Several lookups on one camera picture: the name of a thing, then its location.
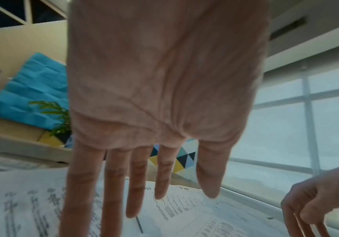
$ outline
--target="finger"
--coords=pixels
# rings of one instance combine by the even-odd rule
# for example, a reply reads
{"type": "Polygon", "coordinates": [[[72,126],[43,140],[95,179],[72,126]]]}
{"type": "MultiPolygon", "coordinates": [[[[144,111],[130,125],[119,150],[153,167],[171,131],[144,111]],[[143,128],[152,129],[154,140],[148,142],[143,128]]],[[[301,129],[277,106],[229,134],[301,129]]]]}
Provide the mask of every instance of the finger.
{"type": "Polygon", "coordinates": [[[199,141],[197,178],[203,192],[216,198],[231,153],[231,147],[220,148],[216,143],[199,141]]]}
{"type": "Polygon", "coordinates": [[[305,234],[306,237],[315,237],[314,232],[311,229],[311,226],[301,219],[299,213],[300,212],[298,212],[298,214],[296,214],[295,216],[297,218],[299,225],[301,226],[303,233],[305,234]]]}
{"type": "Polygon", "coordinates": [[[301,228],[299,228],[298,221],[294,215],[293,209],[286,204],[282,204],[281,208],[284,215],[284,223],[289,235],[291,237],[303,237],[301,228]]]}
{"type": "Polygon", "coordinates": [[[105,150],[93,149],[75,140],[60,220],[60,237],[88,236],[95,184],[104,153],[105,150]]]}
{"type": "Polygon", "coordinates": [[[159,147],[158,152],[158,173],[156,175],[155,198],[162,199],[167,193],[170,178],[172,175],[172,167],[176,161],[176,155],[181,147],[170,148],[164,145],[159,147]]]}
{"type": "Polygon", "coordinates": [[[126,216],[133,218],[141,210],[146,187],[147,160],[153,146],[139,147],[133,150],[130,161],[130,181],[126,216]]]}
{"type": "Polygon", "coordinates": [[[108,150],[104,173],[101,237],[119,237],[122,228],[122,200],[131,150],[108,150]]]}
{"type": "Polygon", "coordinates": [[[315,224],[316,228],[318,229],[318,232],[321,237],[330,237],[327,227],[325,226],[324,222],[320,222],[318,224],[315,224]]]}
{"type": "Polygon", "coordinates": [[[324,220],[325,214],[331,212],[333,206],[328,202],[327,197],[321,193],[308,202],[301,211],[301,218],[307,224],[316,224],[324,220]]]}

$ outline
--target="hand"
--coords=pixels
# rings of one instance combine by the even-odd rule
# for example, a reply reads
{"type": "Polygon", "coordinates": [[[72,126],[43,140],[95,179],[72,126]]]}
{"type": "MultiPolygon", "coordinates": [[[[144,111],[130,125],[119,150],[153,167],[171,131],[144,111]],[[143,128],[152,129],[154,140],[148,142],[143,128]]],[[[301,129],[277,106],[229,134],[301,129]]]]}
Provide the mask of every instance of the hand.
{"type": "Polygon", "coordinates": [[[161,144],[163,198],[187,138],[199,140],[197,177],[215,198],[246,125],[266,55],[262,0],[78,0],[69,16],[68,90],[75,135],[61,237],[86,237],[105,151],[101,236],[121,233],[144,196],[147,160],[161,144]]]}
{"type": "Polygon", "coordinates": [[[339,208],[339,168],[293,185],[281,207],[291,237],[303,237],[299,225],[305,237],[315,236],[310,224],[315,224],[322,237],[329,237],[324,216],[339,208]]]}

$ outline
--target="document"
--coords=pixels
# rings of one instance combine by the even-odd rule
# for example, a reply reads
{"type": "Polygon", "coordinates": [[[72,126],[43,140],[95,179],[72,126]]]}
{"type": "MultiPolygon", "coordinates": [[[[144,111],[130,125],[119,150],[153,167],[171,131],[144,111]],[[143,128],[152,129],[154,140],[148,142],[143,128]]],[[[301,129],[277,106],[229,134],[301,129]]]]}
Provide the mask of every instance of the document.
{"type": "MultiPolygon", "coordinates": [[[[0,172],[0,237],[57,237],[67,169],[0,172]]],[[[97,182],[89,237],[100,235],[103,171],[97,182]]],[[[125,181],[124,203],[129,178],[125,181]]],[[[154,198],[146,182],[137,218],[124,219],[122,237],[286,237],[233,205],[228,198],[208,199],[201,190],[170,186],[154,198]]]]}

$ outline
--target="air vent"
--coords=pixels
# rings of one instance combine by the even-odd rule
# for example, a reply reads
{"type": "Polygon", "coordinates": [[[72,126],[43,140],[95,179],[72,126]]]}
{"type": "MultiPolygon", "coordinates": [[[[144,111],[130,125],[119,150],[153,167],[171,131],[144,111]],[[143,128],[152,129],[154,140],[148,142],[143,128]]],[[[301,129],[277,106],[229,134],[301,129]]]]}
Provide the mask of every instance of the air vent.
{"type": "Polygon", "coordinates": [[[281,29],[278,29],[277,31],[273,32],[270,36],[270,41],[274,40],[282,35],[285,35],[286,33],[289,33],[290,31],[297,29],[300,26],[303,26],[307,24],[307,18],[306,17],[302,17],[286,26],[284,26],[281,29]]]}

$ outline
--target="beige wall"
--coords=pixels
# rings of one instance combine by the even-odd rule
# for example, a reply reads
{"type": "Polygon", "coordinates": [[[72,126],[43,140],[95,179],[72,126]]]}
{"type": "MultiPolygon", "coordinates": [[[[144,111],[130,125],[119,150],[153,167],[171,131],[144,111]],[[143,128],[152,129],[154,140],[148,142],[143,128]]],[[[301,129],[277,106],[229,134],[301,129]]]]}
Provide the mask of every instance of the beige wall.
{"type": "MultiPolygon", "coordinates": [[[[65,62],[67,21],[56,21],[0,29],[0,90],[35,52],[65,62]]],[[[40,128],[0,119],[0,133],[36,141],[40,128]]]]}

